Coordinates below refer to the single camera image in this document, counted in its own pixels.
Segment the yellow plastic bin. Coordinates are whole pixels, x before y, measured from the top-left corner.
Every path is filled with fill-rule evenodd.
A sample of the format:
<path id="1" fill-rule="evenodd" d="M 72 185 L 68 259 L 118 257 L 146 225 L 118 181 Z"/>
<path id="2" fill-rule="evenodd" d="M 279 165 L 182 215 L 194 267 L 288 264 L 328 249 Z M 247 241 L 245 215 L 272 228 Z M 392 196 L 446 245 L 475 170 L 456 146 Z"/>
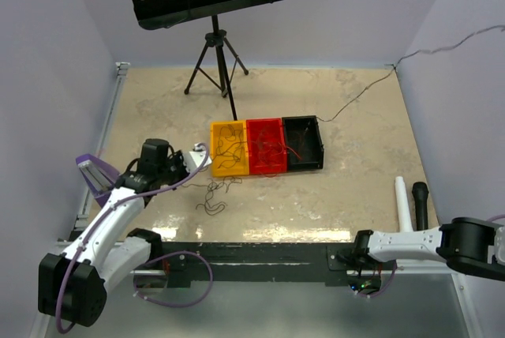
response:
<path id="1" fill-rule="evenodd" d="M 211 174 L 216 178 L 249 174 L 249 147 L 245 120 L 212 122 Z"/>

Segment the red plastic bin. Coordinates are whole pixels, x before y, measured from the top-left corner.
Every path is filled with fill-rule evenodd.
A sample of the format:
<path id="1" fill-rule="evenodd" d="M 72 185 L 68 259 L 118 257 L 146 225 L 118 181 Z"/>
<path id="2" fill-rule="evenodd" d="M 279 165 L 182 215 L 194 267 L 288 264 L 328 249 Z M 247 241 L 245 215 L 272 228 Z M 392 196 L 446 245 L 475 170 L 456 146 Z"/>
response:
<path id="1" fill-rule="evenodd" d="M 249 173 L 251 175 L 277 175 L 286 172 L 282 119 L 247 119 L 246 131 L 249 147 Z"/>

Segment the black plastic bin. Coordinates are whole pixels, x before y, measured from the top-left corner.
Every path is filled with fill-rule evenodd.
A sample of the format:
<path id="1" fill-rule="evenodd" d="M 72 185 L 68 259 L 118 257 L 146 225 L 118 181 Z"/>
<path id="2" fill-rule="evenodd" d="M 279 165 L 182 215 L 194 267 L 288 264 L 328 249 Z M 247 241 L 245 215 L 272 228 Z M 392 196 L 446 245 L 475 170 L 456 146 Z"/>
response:
<path id="1" fill-rule="evenodd" d="M 324 144 L 315 115 L 283 117 L 287 171 L 315 171 L 324 166 Z"/>

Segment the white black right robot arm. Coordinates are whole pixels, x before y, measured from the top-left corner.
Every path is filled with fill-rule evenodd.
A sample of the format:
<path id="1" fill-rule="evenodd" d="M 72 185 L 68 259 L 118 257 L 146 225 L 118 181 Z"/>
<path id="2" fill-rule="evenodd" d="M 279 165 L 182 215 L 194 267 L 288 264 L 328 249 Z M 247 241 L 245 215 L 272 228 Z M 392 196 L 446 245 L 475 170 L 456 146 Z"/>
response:
<path id="1" fill-rule="evenodd" d="M 359 231 L 350 255 L 360 269 L 398 260 L 438 261 L 468 276 L 504 281 L 504 226 L 458 217 L 423 231 Z"/>

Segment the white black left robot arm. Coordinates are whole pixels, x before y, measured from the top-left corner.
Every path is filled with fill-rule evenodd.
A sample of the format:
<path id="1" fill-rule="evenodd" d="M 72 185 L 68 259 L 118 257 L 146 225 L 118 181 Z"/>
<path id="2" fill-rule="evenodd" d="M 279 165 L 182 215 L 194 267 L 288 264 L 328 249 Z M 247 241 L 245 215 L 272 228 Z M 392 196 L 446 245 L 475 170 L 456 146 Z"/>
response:
<path id="1" fill-rule="evenodd" d="M 126 275 L 143 265 L 154 269 L 163 261 L 161 238 L 136 229 L 116 242 L 157 194 L 176 190 L 210 163 L 208 147 L 174 150 L 163 139 L 147 139 L 139 157 L 115 178 L 96 218 L 61 253 L 49 253 L 39 263 L 38 310 L 56 319 L 57 329 L 93 325 L 108 294 Z"/>

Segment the purple metronome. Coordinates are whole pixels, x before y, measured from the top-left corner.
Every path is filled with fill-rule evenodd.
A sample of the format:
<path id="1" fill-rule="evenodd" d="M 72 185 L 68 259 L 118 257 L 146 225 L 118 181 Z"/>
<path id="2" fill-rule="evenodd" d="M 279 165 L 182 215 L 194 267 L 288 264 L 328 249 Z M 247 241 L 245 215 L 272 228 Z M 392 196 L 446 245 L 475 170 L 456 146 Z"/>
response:
<path id="1" fill-rule="evenodd" d="M 91 154 L 78 156 L 76 165 L 95 201 L 100 207 L 103 207 L 110 197 L 115 182 L 118 180 L 119 171 Z"/>

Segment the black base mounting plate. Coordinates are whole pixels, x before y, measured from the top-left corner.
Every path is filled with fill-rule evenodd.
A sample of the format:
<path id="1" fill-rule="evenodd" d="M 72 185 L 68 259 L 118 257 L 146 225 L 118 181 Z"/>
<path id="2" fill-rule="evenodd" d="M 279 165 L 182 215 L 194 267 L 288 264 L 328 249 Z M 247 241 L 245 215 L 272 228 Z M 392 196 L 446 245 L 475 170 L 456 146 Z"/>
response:
<path id="1" fill-rule="evenodd" d="M 202 262 L 210 254 L 210 265 L 215 282 L 277 282 L 323 283 L 332 287 L 348 284 L 349 271 L 387 271 L 394 262 L 384 265 L 360 264 L 351 261 L 352 243 L 252 243 L 252 242 L 164 242 L 157 253 L 175 254 L 154 264 L 139 266 L 167 276 L 168 287 L 190 287 L 193 282 L 207 281 L 208 268 Z M 231 266 L 232 263 L 259 264 L 272 260 L 274 266 Z M 286 266 L 288 260 L 308 266 Z"/>

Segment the white microphone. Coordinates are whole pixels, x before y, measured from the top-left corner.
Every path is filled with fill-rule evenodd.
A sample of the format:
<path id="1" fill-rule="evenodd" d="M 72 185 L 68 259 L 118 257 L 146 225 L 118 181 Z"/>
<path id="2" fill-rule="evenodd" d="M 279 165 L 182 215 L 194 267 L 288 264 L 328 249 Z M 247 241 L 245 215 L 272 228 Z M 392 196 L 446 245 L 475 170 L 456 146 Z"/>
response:
<path id="1" fill-rule="evenodd" d="M 413 224 L 410 215 L 409 199 L 406 192 L 406 184 L 402 176 L 395 178 L 395 196 L 398 213 L 398 225 L 400 232 L 412 232 Z"/>

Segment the black microphone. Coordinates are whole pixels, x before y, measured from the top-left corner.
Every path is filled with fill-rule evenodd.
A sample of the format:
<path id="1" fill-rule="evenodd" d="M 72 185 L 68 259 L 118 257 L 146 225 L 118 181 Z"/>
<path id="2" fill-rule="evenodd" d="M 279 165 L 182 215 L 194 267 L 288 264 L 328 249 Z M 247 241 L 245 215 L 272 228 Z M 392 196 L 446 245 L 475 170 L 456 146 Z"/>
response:
<path id="1" fill-rule="evenodd" d="M 425 182 L 415 182 L 412 186 L 412 195 L 415 208 L 416 229 L 428 229 L 428 186 Z"/>

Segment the aluminium front rail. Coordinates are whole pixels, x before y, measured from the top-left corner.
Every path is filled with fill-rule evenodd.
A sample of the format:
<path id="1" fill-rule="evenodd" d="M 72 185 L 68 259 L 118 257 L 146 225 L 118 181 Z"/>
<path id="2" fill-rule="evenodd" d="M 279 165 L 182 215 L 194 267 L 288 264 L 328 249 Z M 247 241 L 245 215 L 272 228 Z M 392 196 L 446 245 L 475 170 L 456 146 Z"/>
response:
<path id="1" fill-rule="evenodd" d="M 122 279 L 126 277 L 127 273 L 137 272 L 140 274 L 141 270 L 139 266 L 144 265 L 144 263 L 140 263 L 140 259 L 147 258 L 147 249 L 140 249 L 138 247 L 141 246 L 140 243 L 131 243 L 127 242 L 116 243 L 113 245 L 111 252 L 107 255 L 103 264 L 98 266 L 98 274 L 101 278 L 105 279 L 106 283 L 110 282 L 112 284 L 113 278 Z M 53 254 L 61 254 L 61 253 L 70 253 L 70 249 L 67 249 L 68 246 L 72 246 L 73 242 L 61 241 L 56 243 L 56 247 L 51 251 Z M 210 254 L 206 256 L 206 261 L 210 265 L 218 265 L 216 263 L 211 263 Z M 274 266 L 274 262 L 272 260 L 260 261 L 259 264 L 246 264 L 246 263 L 232 263 L 231 266 Z M 282 267 L 286 266 L 308 266 L 309 263 L 307 261 L 301 261 L 300 263 L 295 263 L 293 260 L 288 260 L 286 265 L 280 265 Z M 433 274 L 458 274 L 455 270 L 450 269 L 444 263 L 437 261 L 419 261 L 419 260 L 397 260 L 396 261 L 396 273 L 400 274 L 423 274 L 423 275 L 433 275 Z"/>

